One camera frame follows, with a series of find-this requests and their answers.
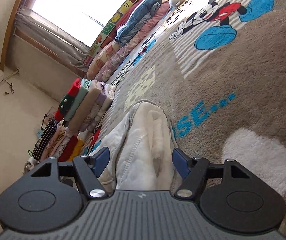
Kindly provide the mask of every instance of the gray ridged surface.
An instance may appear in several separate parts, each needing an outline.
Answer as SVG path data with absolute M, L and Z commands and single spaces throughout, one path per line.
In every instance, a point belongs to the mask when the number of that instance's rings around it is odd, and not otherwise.
M 251 237 L 223 232 L 208 223 L 192 202 L 176 200 L 167 191 L 115 191 L 109 199 L 90 202 L 65 228 L 37 235 L 7 230 L 0 235 L 0 240 L 42 239 L 284 240 L 276 231 Z

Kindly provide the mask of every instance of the pink blanket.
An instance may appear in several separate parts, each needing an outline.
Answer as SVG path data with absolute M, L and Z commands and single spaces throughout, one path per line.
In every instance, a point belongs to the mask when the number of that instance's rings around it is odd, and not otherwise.
M 134 37 L 124 47 L 120 48 L 104 66 L 101 68 L 95 79 L 106 82 L 127 57 L 127 55 L 144 39 L 148 33 L 157 25 L 157 23 L 166 15 L 169 10 L 169 2 L 163 3 L 152 19 L 143 25 L 143 27 L 134 35 Z

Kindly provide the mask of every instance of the beige carpet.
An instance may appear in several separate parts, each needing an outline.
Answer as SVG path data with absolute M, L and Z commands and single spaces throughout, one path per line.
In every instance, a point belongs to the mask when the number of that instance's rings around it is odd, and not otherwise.
M 234 158 L 286 200 L 286 0 L 187 0 L 152 33 L 120 68 L 99 139 L 148 99 L 189 156 Z

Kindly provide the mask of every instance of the window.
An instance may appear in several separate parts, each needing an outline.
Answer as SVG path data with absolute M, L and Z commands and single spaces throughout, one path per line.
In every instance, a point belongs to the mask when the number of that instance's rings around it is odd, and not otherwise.
M 31 9 L 90 47 L 124 1 L 36 0 Z

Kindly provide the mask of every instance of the mint green clothing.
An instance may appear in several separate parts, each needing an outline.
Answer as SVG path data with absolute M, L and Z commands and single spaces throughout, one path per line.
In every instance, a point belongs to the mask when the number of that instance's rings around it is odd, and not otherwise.
M 91 84 L 91 81 L 88 81 L 86 78 L 82 78 L 80 90 L 77 93 L 74 99 L 74 102 L 71 105 L 70 110 L 64 116 L 65 121 L 70 121 L 72 119 L 73 115 L 75 114 L 75 111 L 77 110 L 77 108 L 79 107 L 83 99 L 85 98 L 87 92 L 89 91 L 90 84 Z

